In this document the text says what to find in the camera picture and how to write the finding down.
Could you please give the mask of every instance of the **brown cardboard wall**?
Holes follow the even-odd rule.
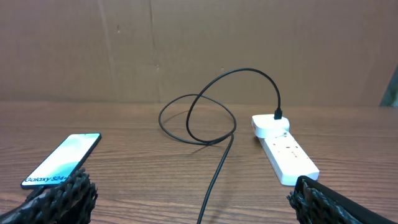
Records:
[[[398,62],[398,2],[0,2],[0,99],[166,102],[239,67],[283,105],[377,106]],[[275,103],[259,75],[206,94]]]

